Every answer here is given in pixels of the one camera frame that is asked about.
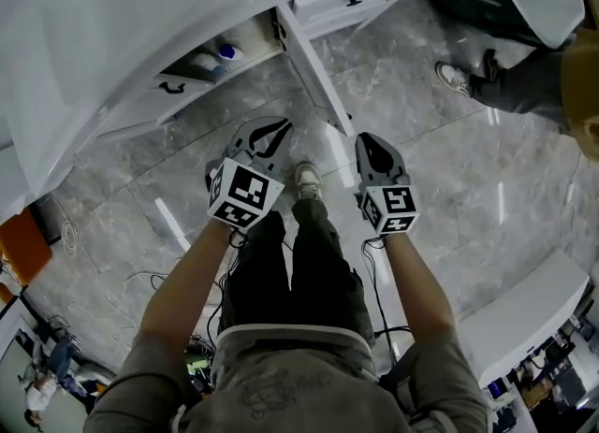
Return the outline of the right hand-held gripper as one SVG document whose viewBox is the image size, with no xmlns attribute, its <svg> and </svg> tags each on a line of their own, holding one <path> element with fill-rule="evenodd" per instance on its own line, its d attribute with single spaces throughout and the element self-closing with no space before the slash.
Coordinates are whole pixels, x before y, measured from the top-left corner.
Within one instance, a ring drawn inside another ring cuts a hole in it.
<svg viewBox="0 0 599 433">
<path fill-rule="evenodd" d="M 361 177 L 355 197 L 363 219 L 378 236 L 409 232 L 418 218 L 418 195 L 399 151 L 363 132 L 355 153 Z"/>
</svg>

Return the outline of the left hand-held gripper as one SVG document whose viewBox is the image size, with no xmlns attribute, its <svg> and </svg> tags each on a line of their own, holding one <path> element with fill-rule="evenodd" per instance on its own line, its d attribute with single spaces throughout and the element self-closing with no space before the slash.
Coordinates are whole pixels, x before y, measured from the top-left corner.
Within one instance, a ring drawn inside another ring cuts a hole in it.
<svg viewBox="0 0 599 433">
<path fill-rule="evenodd" d="M 254 168 L 223 157 L 206 166 L 208 215 L 247 231 L 266 217 L 284 185 L 264 173 L 279 173 L 289 154 L 294 126 L 285 117 L 267 116 L 243 123 L 227 146 L 227 155 L 254 156 Z"/>
</svg>

